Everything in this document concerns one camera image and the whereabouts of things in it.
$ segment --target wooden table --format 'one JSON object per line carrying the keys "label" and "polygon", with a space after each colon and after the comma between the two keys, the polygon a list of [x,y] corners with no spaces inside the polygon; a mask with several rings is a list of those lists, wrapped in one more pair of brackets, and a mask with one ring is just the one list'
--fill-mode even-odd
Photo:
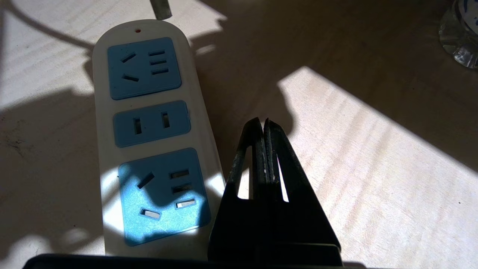
{"label": "wooden table", "polygon": [[[270,117],[345,261],[474,268],[478,75],[438,42],[450,4],[172,0],[167,21],[195,53],[225,174],[243,124]],[[109,28],[153,18],[149,1],[1,7],[0,267],[104,253],[91,50]]]}

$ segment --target electrical outlet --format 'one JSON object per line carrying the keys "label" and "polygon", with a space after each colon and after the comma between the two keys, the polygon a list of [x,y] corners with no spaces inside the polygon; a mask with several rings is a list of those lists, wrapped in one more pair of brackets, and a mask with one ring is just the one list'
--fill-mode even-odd
{"label": "electrical outlet", "polygon": [[181,86],[173,41],[169,37],[109,47],[108,70],[109,93],[114,100]]}
{"label": "electrical outlet", "polygon": [[201,227],[211,220],[193,148],[124,163],[119,179],[129,246]]}
{"label": "electrical outlet", "polygon": [[186,134],[191,130],[184,101],[149,106],[115,114],[115,143],[126,147]]}

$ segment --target wooden surface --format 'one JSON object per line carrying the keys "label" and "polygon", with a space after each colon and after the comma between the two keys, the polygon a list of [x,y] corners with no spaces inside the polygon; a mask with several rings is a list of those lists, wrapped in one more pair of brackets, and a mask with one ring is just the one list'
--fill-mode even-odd
{"label": "wooden surface", "polygon": [[[168,21],[196,55],[225,174],[243,124],[270,117],[288,133],[345,261],[478,267],[478,75],[438,43],[450,1],[170,5]],[[153,18],[152,8],[1,7],[0,267],[47,252],[104,253],[91,50],[109,28]]]}

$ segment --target white power strip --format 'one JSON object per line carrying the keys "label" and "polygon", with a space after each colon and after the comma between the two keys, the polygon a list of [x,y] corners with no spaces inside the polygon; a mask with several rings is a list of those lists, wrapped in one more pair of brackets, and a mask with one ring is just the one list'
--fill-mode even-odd
{"label": "white power strip", "polygon": [[93,71],[106,254],[206,260],[224,178],[186,37],[118,25]]}

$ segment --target socket hole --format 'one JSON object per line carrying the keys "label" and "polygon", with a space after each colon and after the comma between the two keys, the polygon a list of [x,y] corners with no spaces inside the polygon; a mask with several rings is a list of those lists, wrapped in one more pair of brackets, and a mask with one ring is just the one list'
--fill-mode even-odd
{"label": "socket hole", "polygon": [[139,135],[142,133],[141,131],[141,120],[139,118],[134,118],[134,133]]}
{"label": "socket hole", "polygon": [[176,179],[176,178],[180,178],[180,177],[184,177],[184,176],[187,176],[189,175],[189,170],[183,170],[183,171],[179,171],[179,172],[176,172],[176,173],[171,173],[169,174],[169,178],[170,179]]}
{"label": "socket hole", "polygon": [[143,178],[143,180],[141,180],[141,182],[138,184],[138,188],[142,189],[153,178],[154,178],[154,175],[150,172],[149,174],[146,175],[146,177]]}
{"label": "socket hole", "polygon": [[151,71],[151,75],[157,75],[157,74],[163,74],[163,73],[167,73],[169,72],[169,69],[167,68],[163,68],[163,69],[158,69],[158,70],[154,70],[154,71]]}
{"label": "socket hole", "polygon": [[150,66],[165,64],[166,60],[159,60],[159,61],[150,61]]}
{"label": "socket hole", "polygon": [[193,186],[191,185],[191,183],[176,186],[176,187],[173,187],[173,194],[183,192],[183,191],[192,190],[192,189],[193,189]]}
{"label": "socket hole", "polygon": [[176,203],[176,208],[183,208],[183,207],[190,206],[190,205],[195,205],[195,204],[196,204],[196,200],[194,198],[192,198],[192,199],[184,200],[184,201],[181,201],[181,202],[177,202]]}
{"label": "socket hole", "polygon": [[153,218],[153,219],[159,219],[159,216],[161,215],[161,214],[159,214],[159,213],[157,213],[157,212],[154,212],[154,211],[151,211],[151,210],[147,210],[147,209],[141,209],[140,214],[143,215],[143,216],[147,216],[147,217]]}
{"label": "socket hole", "polygon": [[149,56],[156,56],[156,55],[161,55],[161,54],[164,54],[164,50],[148,52]]}
{"label": "socket hole", "polygon": [[131,53],[130,55],[128,55],[128,56],[124,57],[123,59],[121,59],[121,62],[126,63],[127,61],[131,60],[131,59],[132,59],[133,57],[135,57],[135,56],[136,56],[136,53],[133,52],[133,53]]}
{"label": "socket hole", "polygon": [[161,116],[163,117],[163,127],[164,128],[169,128],[169,116],[167,112],[161,113]]}
{"label": "socket hole", "polygon": [[126,80],[131,80],[131,81],[134,81],[134,82],[138,82],[140,80],[139,78],[135,78],[135,77],[128,76],[128,75],[123,75],[122,78],[126,79]]}

